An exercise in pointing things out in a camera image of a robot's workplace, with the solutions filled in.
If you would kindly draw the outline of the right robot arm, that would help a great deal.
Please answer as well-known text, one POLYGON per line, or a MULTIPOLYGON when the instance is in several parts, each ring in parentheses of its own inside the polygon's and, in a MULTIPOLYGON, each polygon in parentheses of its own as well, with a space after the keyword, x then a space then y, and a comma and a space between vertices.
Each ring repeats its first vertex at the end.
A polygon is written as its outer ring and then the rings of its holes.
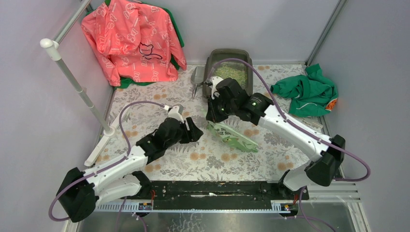
POLYGON ((318 133, 288 114, 281 113, 277 104, 265 95, 248 95, 232 78, 213 76, 206 81, 206 85, 211 88, 211 95, 207 98, 208 121, 217 123, 229 116, 237 116, 279 135, 309 158, 307 163, 283 174, 277 186, 281 198, 291 198, 303 186, 327 187, 332 183, 344 159, 340 151, 345 144, 344 138, 331 138, 318 133))

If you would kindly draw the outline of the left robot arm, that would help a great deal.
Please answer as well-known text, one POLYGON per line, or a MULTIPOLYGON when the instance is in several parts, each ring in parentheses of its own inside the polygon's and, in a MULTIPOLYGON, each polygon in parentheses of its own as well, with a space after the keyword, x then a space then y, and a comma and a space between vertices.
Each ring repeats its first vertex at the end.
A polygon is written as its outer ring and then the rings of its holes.
POLYGON ((133 195, 143 199, 150 192, 148 179, 139 180, 133 172, 162 157, 173 145, 197 142, 202 135, 191 117, 183 122, 168 117, 137 141, 128 154, 84 171, 69 170, 54 201, 61 204, 68 220, 80 222, 105 202, 133 195))

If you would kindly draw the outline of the beige bag sealing clip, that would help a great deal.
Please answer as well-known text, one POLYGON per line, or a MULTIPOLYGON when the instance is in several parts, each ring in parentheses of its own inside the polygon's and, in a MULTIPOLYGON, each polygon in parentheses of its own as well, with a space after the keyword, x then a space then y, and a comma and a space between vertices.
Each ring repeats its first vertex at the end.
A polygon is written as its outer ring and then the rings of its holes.
POLYGON ((323 125, 319 122, 317 122, 316 120, 309 118, 309 117, 305 117, 303 118, 303 121, 309 125, 310 127, 314 127, 314 128, 318 128, 318 129, 322 129, 323 125))

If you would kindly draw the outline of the metal litter scoop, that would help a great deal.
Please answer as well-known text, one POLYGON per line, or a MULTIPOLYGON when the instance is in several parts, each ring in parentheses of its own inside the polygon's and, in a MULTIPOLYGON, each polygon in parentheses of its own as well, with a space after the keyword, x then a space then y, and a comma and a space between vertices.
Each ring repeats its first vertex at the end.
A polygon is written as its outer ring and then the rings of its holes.
POLYGON ((193 70, 193 73, 190 78, 191 83, 193 84, 193 90, 191 94, 192 99, 195 98, 198 87, 203 84, 204 74, 205 74, 205 66, 196 66, 195 69, 193 70))

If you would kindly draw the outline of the green cat litter bag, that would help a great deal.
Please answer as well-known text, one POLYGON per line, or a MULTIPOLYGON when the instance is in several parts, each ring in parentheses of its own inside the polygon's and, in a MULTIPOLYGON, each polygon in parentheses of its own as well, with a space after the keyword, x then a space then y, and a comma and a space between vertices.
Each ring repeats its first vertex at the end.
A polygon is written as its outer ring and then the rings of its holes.
POLYGON ((230 148, 235 148, 242 152, 258 152, 259 145, 240 131, 240 126, 244 122, 239 117, 230 116, 219 123, 210 120, 206 120, 206 122, 206 128, 211 134, 230 148))

